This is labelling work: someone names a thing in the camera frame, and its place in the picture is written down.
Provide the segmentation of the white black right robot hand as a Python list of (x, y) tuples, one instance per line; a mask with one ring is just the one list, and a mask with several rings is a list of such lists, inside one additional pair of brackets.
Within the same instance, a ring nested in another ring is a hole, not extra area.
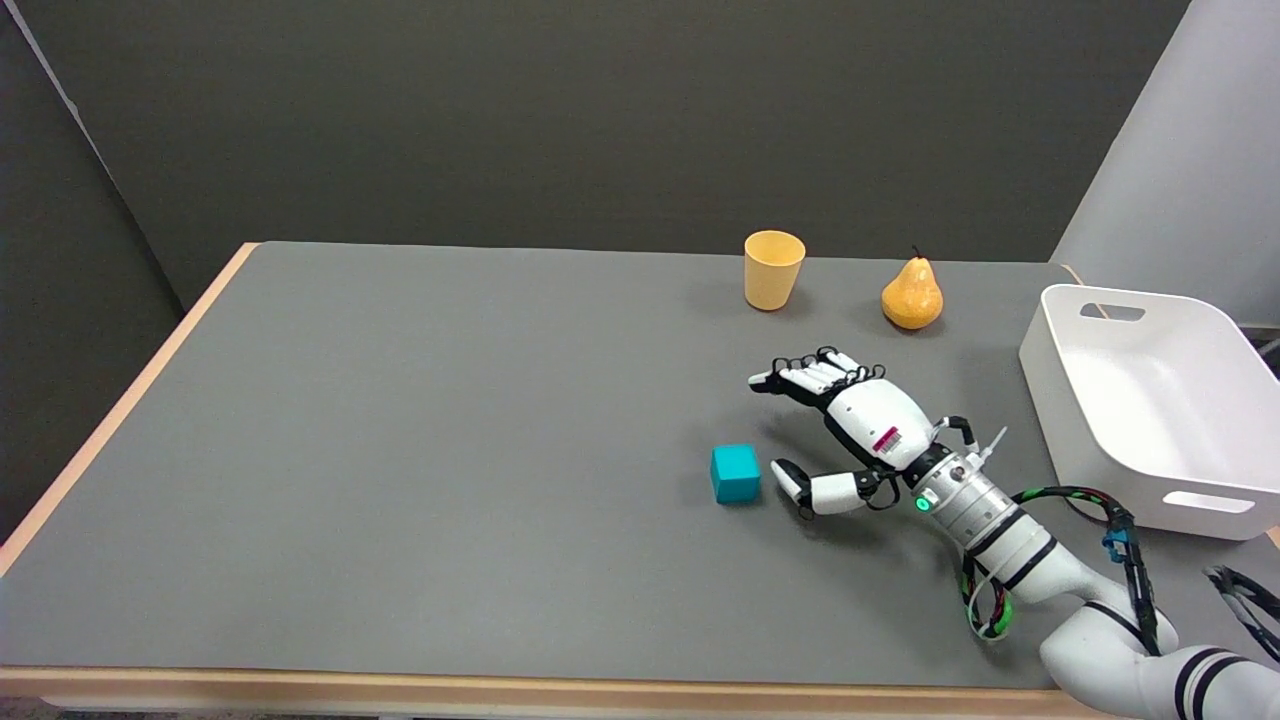
[(748, 380), (756, 393), (781, 395), (818, 410), (828, 432), (863, 468), (813, 475), (778, 457), (771, 470), (800, 515), (836, 515), (876, 510), (872, 498), (883, 483), (899, 500), (901, 488), (918, 491), (936, 469), (966, 480), (988, 457), (969, 420), (943, 416), (931, 421), (922, 407), (884, 375), (881, 364), (863, 365), (836, 347), (801, 357), (777, 357), (765, 373)]

